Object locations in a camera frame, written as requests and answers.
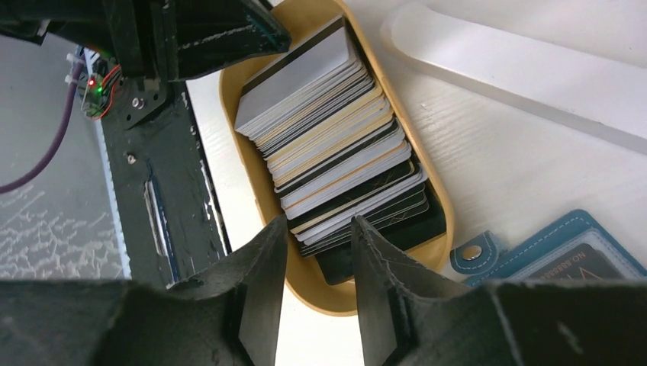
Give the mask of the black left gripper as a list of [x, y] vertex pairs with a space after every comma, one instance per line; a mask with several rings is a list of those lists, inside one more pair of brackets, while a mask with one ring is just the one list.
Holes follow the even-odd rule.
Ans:
[[291, 35], [268, 1], [3, 1], [1, 34], [47, 35], [113, 59], [127, 77], [185, 81], [284, 53]]

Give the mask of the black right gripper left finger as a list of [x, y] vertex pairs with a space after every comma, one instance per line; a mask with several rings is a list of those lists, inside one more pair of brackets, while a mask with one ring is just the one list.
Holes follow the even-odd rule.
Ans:
[[274, 218], [168, 289], [132, 280], [1, 283], [3, 365], [272, 365], [288, 254]]

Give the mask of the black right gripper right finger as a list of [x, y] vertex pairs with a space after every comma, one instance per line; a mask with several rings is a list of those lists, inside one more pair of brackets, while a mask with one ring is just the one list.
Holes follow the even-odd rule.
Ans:
[[644, 280], [455, 282], [351, 222], [367, 365], [644, 365]]

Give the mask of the yellow box of cards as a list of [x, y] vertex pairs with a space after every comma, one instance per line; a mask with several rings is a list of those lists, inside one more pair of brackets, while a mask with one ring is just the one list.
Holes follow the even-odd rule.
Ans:
[[283, 1], [288, 52], [220, 74], [220, 100], [264, 223], [288, 221], [285, 281], [306, 306], [356, 313], [350, 223], [361, 215], [441, 269], [449, 196], [356, 16], [342, 1]]

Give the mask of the black VIP credit card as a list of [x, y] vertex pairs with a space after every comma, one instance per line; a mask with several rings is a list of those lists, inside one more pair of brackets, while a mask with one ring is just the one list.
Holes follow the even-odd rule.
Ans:
[[598, 250], [582, 243], [528, 275], [540, 280], [622, 279], [624, 276]]

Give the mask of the white clothes rack stand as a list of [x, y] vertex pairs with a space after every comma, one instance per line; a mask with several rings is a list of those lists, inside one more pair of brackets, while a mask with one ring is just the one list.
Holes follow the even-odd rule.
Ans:
[[385, 48], [417, 71], [563, 126], [646, 151], [646, 70], [431, 10], [396, 9]]

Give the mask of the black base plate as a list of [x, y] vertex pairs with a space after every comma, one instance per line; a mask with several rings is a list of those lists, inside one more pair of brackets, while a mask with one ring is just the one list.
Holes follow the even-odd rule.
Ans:
[[128, 277], [168, 288], [230, 254], [185, 83], [117, 81], [101, 127]]

